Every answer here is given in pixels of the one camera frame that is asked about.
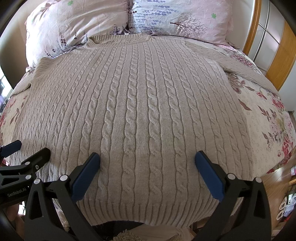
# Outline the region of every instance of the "sweater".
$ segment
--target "sweater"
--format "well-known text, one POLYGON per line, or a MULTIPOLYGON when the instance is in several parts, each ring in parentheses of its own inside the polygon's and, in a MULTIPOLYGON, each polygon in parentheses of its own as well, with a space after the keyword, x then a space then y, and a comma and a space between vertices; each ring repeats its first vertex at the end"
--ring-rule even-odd
POLYGON ((47 147, 50 162, 38 175, 52 181, 97 152, 100 171, 77 203, 91 225, 187 227, 218 204, 195 167, 197 151, 226 173, 254 178, 246 120, 223 68, 277 93, 243 64, 164 36, 94 36, 42 58, 14 90, 30 86, 13 133, 22 149, 10 163, 47 147))

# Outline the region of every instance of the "sweater collar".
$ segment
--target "sweater collar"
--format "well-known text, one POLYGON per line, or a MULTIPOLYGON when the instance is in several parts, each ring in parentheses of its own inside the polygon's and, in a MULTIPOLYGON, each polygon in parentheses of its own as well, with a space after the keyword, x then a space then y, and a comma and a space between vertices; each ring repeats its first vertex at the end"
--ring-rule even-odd
POLYGON ((126 35, 95 35, 88 39, 86 47, 118 47, 148 41, 147 34, 126 34, 126 35))

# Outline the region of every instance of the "silver bolt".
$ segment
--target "silver bolt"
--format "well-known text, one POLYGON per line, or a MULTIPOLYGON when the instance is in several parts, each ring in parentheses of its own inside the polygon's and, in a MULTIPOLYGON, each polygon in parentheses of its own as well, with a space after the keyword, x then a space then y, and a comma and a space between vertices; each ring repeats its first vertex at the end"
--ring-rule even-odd
POLYGON ((60 177, 60 180, 61 181, 65 181, 65 180, 67 180, 68 179, 68 176, 67 175, 62 175, 61 177, 60 177))
POLYGON ((39 178, 37 178, 37 179, 34 180, 34 184, 38 184, 39 182, 40 182, 40 179, 39 178))
POLYGON ((256 180, 256 182, 258 182, 258 183, 261 183, 261 182, 262 182, 262 179, 261 179, 260 177, 256 177, 255 180, 256 180))
POLYGON ((234 179, 235 179, 235 175, 232 174, 232 173, 229 173, 229 174, 227 175, 227 177, 228 177, 230 180, 234 180, 234 179))

